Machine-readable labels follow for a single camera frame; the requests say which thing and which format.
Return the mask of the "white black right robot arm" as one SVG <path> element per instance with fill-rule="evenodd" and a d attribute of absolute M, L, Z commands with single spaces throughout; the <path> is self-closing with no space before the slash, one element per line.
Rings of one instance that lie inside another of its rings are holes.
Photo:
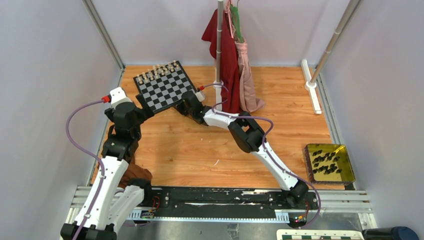
<path fill-rule="evenodd" d="M 259 159 L 277 180 L 279 187 L 285 191 L 285 202 L 292 209 L 298 209 L 306 203 L 308 184 L 292 172 L 278 157 L 267 140 L 270 130 L 264 131 L 257 123 L 264 117 L 252 116 L 248 112 L 228 113 L 217 110 L 214 106 L 203 105 L 195 93 L 188 91 L 173 106 L 183 116 L 191 118 L 199 125 L 218 127 L 228 130 L 241 151 Z"/>

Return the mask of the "black white chessboard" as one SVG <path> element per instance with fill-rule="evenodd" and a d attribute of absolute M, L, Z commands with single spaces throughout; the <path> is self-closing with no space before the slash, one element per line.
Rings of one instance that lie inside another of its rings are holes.
<path fill-rule="evenodd" d="M 182 99 L 182 94 L 188 91 L 196 92 L 196 87 L 190 80 L 186 71 L 185 76 L 180 79 L 154 80 L 147 84 L 134 81 L 138 91 L 143 95 L 150 108 L 155 114 L 165 111 L 176 105 Z"/>

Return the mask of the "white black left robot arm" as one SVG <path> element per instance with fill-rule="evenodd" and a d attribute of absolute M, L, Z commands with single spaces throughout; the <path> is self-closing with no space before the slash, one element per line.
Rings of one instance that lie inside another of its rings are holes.
<path fill-rule="evenodd" d="M 77 144 L 70 134 L 70 122 L 73 116 L 84 109 L 74 110 L 65 124 L 69 141 L 82 152 L 92 156 L 99 169 L 94 184 L 80 212 L 72 223 L 65 223 L 60 230 L 64 240 L 115 240 L 121 227 L 137 205 L 149 206 L 153 201 L 151 180 L 132 178 L 123 193 L 113 201 L 118 185 L 134 157 L 142 138 L 141 124 L 154 116 L 149 105 L 139 95 L 141 108 L 127 97 L 121 87 L 117 87 L 100 100 L 88 103 L 88 106 L 109 103 L 104 114 L 113 123 L 103 144 L 101 156 L 98 156 Z"/>

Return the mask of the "yellow metal tin tray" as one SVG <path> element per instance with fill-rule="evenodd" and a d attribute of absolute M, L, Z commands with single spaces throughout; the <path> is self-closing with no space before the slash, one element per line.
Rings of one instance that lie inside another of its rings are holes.
<path fill-rule="evenodd" d="M 310 143 L 303 149 L 312 184 L 347 186 L 356 181 L 347 147 L 335 143 Z"/>

